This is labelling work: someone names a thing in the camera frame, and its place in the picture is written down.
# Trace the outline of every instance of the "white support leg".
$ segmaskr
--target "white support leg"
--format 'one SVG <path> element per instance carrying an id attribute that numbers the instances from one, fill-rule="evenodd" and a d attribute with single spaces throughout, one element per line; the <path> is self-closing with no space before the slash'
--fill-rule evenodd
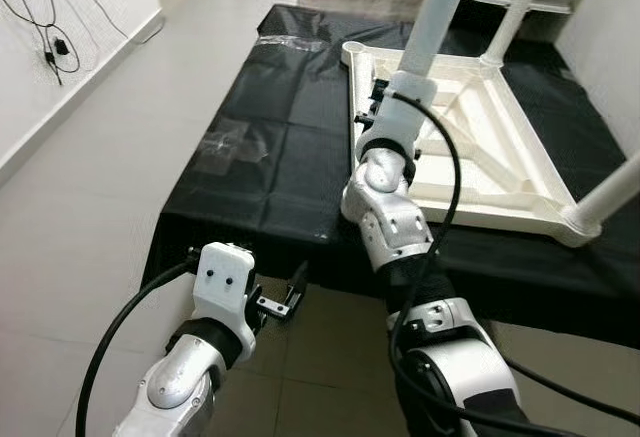
<path id="1" fill-rule="evenodd" d="M 424 0 L 409 36 L 409 42 L 389 81 L 388 91 L 400 92 L 411 99 L 419 99 L 429 107 L 436 95 L 436 85 L 427 79 L 433 59 L 460 0 Z M 356 156 L 362 157 L 365 146 L 376 139 L 391 140 L 413 157 L 424 116 L 407 104 L 388 95 L 382 100 L 374 124 L 363 133 L 356 144 Z"/>
<path id="2" fill-rule="evenodd" d="M 480 56 L 485 65 L 502 67 L 504 54 L 520 28 L 533 0 L 513 0 L 487 51 Z"/>
<path id="3" fill-rule="evenodd" d="M 588 230 L 599 226 L 638 192 L 640 152 L 604 179 L 576 207 L 565 212 L 564 217 L 576 229 Z"/>

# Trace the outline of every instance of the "black plastic sheet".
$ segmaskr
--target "black plastic sheet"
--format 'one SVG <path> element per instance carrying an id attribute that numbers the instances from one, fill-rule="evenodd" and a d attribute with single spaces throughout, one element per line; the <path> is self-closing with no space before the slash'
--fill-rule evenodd
<path id="1" fill-rule="evenodd" d="M 339 210 L 351 125 L 340 50 L 348 40 L 401 49 L 410 31 L 410 24 L 275 6 L 160 215 L 145 282 L 189 246 L 224 241 L 252 249 L 264 275 L 289 278 L 309 260 L 313 282 L 378 295 L 357 228 Z M 441 51 L 480 55 L 489 38 L 451 29 Z M 567 187 L 582 197 L 622 153 L 551 45 L 516 41 L 506 62 L 514 94 Z M 478 317 L 637 348 L 639 202 L 580 249 L 457 226 L 442 261 Z"/>

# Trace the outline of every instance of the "white plastic stand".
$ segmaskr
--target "white plastic stand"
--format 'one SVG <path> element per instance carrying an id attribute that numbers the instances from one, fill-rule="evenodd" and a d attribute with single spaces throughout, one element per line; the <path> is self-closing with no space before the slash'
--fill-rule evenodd
<path id="1" fill-rule="evenodd" d="M 597 237 L 602 222 L 640 191 L 640 154 L 575 202 L 500 72 L 503 56 L 530 3 L 513 1 L 482 57 L 436 55 L 425 78 L 437 84 L 431 108 L 451 133 L 462 158 L 463 189 L 455 222 L 550 235 L 564 245 L 578 247 Z M 410 43 L 434 40 L 420 29 L 414 28 Z M 407 49 L 415 52 L 416 45 Z M 402 57 L 403 51 L 358 42 L 343 45 L 342 61 L 350 68 L 352 118 L 369 112 L 373 81 L 390 80 Z M 402 61 L 404 68 L 409 65 L 406 60 Z M 352 145 L 362 128 L 354 124 Z M 422 150 L 422 157 L 410 195 L 429 220 L 441 221 L 453 190 L 453 166 L 446 145 L 425 125 L 416 147 Z"/>

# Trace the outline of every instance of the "black cable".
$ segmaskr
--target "black cable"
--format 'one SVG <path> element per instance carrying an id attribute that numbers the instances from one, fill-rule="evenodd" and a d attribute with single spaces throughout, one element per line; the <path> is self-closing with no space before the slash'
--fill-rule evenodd
<path id="1" fill-rule="evenodd" d="M 25 22 L 28 22 L 30 24 L 32 24 L 36 31 L 38 32 L 38 35 L 40 36 L 40 40 L 42 41 L 42 52 L 46 53 L 47 52 L 47 44 L 45 41 L 44 36 L 42 35 L 42 31 L 40 30 L 40 27 L 42 27 L 41 25 L 39 25 L 38 23 L 36 23 L 35 21 L 35 17 L 33 16 L 33 12 L 31 12 L 31 8 L 29 7 L 29 4 L 27 4 L 27 0 L 22 0 L 22 4 L 24 5 L 24 8 L 27 10 L 27 13 L 29 14 L 30 19 L 26 18 L 25 16 L 21 15 L 18 11 L 16 11 L 11 4 L 9 4 L 9 2 L 7 0 L 2 0 L 2 2 L 4 3 L 4 5 L 7 7 L 7 9 L 9 9 L 9 11 L 15 15 L 16 17 L 18 17 L 21 20 L 24 20 Z"/>
<path id="2" fill-rule="evenodd" d="M 414 109 L 422 113 L 426 118 L 428 118 L 431 121 L 431 123 L 433 123 L 433 125 L 438 129 L 438 131 L 444 138 L 447 144 L 447 147 L 449 148 L 449 152 L 451 153 L 451 158 L 453 160 L 453 168 L 454 168 L 454 175 L 455 175 L 453 196 L 451 198 L 451 204 L 449 205 L 449 209 L 447 210 L 447 214 L 445 215 L 442 225 L 440 226 L 438 234 L 433 239 L 433 242 L 431 243 L 429 250 L 427 251 L 427 253 L 423 258 L 419 275 L 420 275 L 420 278 L 424 278 L 426 271 L 429 265 L 431 264 L 431 261 L 433 260 L 435 253 L 438 250 L 438 247 L 440 247 L 440 244 L 442 243 L 444 236 L 446 235 L 449 228 L 451 227 L 451 222 L 453 221 L 453 217 L 455 215 L 456 208 L 460 200 L 460 192 L 462 188 L 460 157 L 458 155 L 458 151 L 455 147 L 455 144 L 453 143 L 453 139 L 445 129 L 444 125 L 438 120 L 438 118 L 435 115 L 433 115 L 433 113 L 429 109 L 421 105 L 420 102 L 415 101 L 405 95 L 399 94 L 398 92 L 394 92 L 391 95 L 391 97 L 394 99 L 400 100 L 406 103 L 407 105 L 410 105 L 411 107 L 413 107 Z M 391 364 L 393 366 L 393 369 L 396 375 L 400 379 L 402 379 L 406 385 L 408 385 L 417 394 L 419 394 L 428 403 L 430 407 L 437 408 L 448 414 L 453 414 L 461 420 L 476 422 L 478 424 L 483 424 L 483 425 L 496 427 L 504 430 L 509 430 L 513 432 L 519 432 L 521 434 L 527 434 L 527 435 L 577 437 L 577 434 L 574 434 L 568 431 L 552 429 L 549 427 L 544 427 L 544 426 L 535 425 L 535 424 L 516 422 L 508 419 L 502 419 L 499 417 L 491 416 L 489 414 L 485 414 L 483 412 L 477 412 L 473 410 L 464 409 L 462 407 L 458 407 L 455 404 L 451 404 L 445 400 L 441 400 L 435 395 L 429 393 L 422 386 L 416 383 L 404 371 L 404 369 L 400 365 L 399 354 L 397 352 L 398 337 L 400 335 L 400 330 L 402 329 L 404 321 L 406 320 L 407 315 L 411 310 L 411 307 L 415 300 L 415 296 L 418 292 L 418 289 L 420 286 L 420 278 L 417 278 L 414 284 L 412 285 L 409 291 L 409 298 L 407 298 L 407 301 L 405 302 L 404 306 L 402 307 L 402 310 L 400 311 L 398 318 L 396 319 L 396 322 L 393 326 L 393 330 L 391 331 L 391 337 L 389 339 L 389 359 L 391 360 Z"/>
<path id="3" fill-rule="evenodd" d="M 620 409 L 618 407 L 614 407 L 613 405 L 605 404 L 604 402 L 600 402 L 598 400 L 592 399 L 591 397 L 587 397 L 586 395 L 579 394 L 575 390 L 568 389 L 556 382 L 549 380 L 547 377 L 544 377 L 527 367 L 524 367 L 522 364 L 515 362 L 509 357 L 502 356 L 504 361 L 507 363 L 509 367 L 513 370 L 521 373 L 525 377 L 537 382 L 540 385 L 548 387 L 549 389 L 557 392 L 565 397 L 575 400 L 587 407 L 591 407 L 592 409 L 598 410 L 600 412 L 604 412 L 605 414 L 609 414 L 613 417 L 617 417 L 622 420 L 626 420 L 627 422 L 631 422 L 634 425 L 640 426 L 640 415 L 634 414 L 633 412 L 629 412 L 628 410 Z"/>
<path id="4" fill-rule="evenodd" d="M 67 35 L 67 33 L 62 30 L 62 28 L 60 28 L 60 26 L 58 26 L 56 24 L 57 22 L 57 11 L 56 11 L 56 5 L 55 5 L 55 0 L 49 0 L 49 3 L 51 5 L 51 22 L 48 24 L 41 24 L 38 23 L 35 19 L 35 16 L 33 15 L 33 12 L 31 11 L 31 8 L 29 7 L 29 4 L 27 3 L 27 0 L 21 0 L 22 4 L 24 5 L 24 8 L 27 11 L 27 14 L 29 15 L 29 18 L 25 17 L 24 15 L 21 15 L 19 12 L 17 12 L 12 6 L 11 4 L 9 4 L 9 2 L 7 0 L 2 0 L 2 2 L 4 3 L 4 5 L 7 7 L 7 9 L 9 9 L 9 11 L 15 15 L 17 18 L 28 22 L 30 24 L 32 24 L 36 31 L 38 32 L 38 35 L 40 36 L 40 40 L 42 41 L 42 52 L 45 55 L 45 61 L 47 62 L 47 65 L 49 66 L 49 68 L 53 71 L 53 73 L 55 74 L 58 83 L 60 85 L 62 85 L 62 80 L 60 79 L 60 72 L 64 72 L 64 73 L 68 73 L 68 74 L 73 74 L 75 72 L 78 72 L 78 70 L 80 70 L 80 56 L 78 54 L 78 51 L 76 50 L 75 45 L 73 44 L 73 41 L 69 38 L 69 36 Z M 60 67 L 56 61 L 55 61 L 55 57 L 54 57 L 54 52 L 53 49 L 51 48 L 51 42 L 49 41 L 49 29 L 56 29 L 58 30 L 60 33 L 62 33 L 65 37 L 65 39 L 67 40 L 67 42 L 69 43 L 72 51 L 73 51 L 73 56 L 76 60 L 76 67 L 74 69 L 64 69 L 62 67 Z"/>
<path id="5" fill-rule="evenodd" d="M 122 35 L 123 37 L 125 37 L 126 39 L 129 39 L 132 43 L 136 44 L 136 45 L 144 45 L 147 42 L 149 42 L 151 39 L 153 39 L 156 35 L 158 35 L 160 33 L 160 31 L 162 31 L 162 29 L 164 28 L 164 25 L 166 23 L 166 19 L 162 19 L 162 21 L 160 22 L 160 25 L 158 26 L 158 28 L 150 35 L 148 36 L 146 39 L 141 40 L 141 41 L 137 41 L 134 39 L 131 39 L 126 32 L 124 32 L 120 27 L 118 27 L 115 22 L 113 21 L 113 19 L 111 18 L 111 16 L 109 15 L 109 13 L 107 12 L 107 10 L 104 8 L 104 6 L 100 3 L 99 0 L 93 0 L 93 3 L 96 4 L 96 6 L 98 7 L 98 9 L 100 9 L 100 11 L 102 12 L 102 14 L 104 15 L 105 19 L 107 19 L 107 21 L 111 24 L 111 27 L 113 27 L 120 35 Z"/>
<path id="6" fill-rule="evenodd" d="M 147 285 L 140 289 L 140 291 L 136 295 L 134 295 L 131 300 L 129 300 L 129 302 L 127 302 L 127 304 L 122 308 L 116 318 L 113 319 L 111 325 L 109 325 L 109 328 L 102 336 L 102 339 L 100 340 L 96 351 L 93 353 L 93 357 L 91 358 L 91 362 L 89 362 L 89 367 L 87 368 L 84 380 L 82 381 L 82 389 L 80 390 L 80 397 L 78 398 L 78 411 L 76 413 L 76 437 L 85 437 L 86 435 L 87 411 L 89 409 L 89 398 L 91 397 L 91 389 L 96 379 L 96 375 L 98 374 L 100 363 L 102 362 L 102 359 L 107 352 L 107 348 L 109 347 L 111 340 L 113 340 L 113 337 L 116 335 L 116 332 L 125 321 L 125 319 L 129 316 L 131 311 L 133 311 L 133 309 L 135 309 L 135 307 L 147 295 L 149 295 L 151 291 L 165 284 L 168 284 L 172 280 L 180 277 L 185 272 L 188 272 L 193 266 L 193 261 L 194 260 L 190 258 L 186 262 L 171 267 L 169 270 L 163 272 L 151 282 L 147 283 Z"/>

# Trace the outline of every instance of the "white pole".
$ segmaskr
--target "white pole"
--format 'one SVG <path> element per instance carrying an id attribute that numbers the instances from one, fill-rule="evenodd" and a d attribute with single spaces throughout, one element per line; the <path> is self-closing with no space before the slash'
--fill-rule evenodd
<path id="1" fill-rule="evenodd" d="M 533 0 L 513 0 L 507 14 L 502 19 L 500 27 L 493 36 L 493 40 L 487 51 L 480 56 L 480 61 L 485 65 L 502 67 L 504 54 L 509 48 L 513 37 L 520 28 L 522 19 L 529 10 Z"/>
<path id="2" fill-rule="evenodd" d="M 424 0 L 398 70 L 425 76 L 440 50 L 460 0 Z"/>
<path id="3" fill-rule="evenodd" d="M 640 152 L 589 192 L 564 217 L 581 229 L 599 225 L 640 192 Z"/>

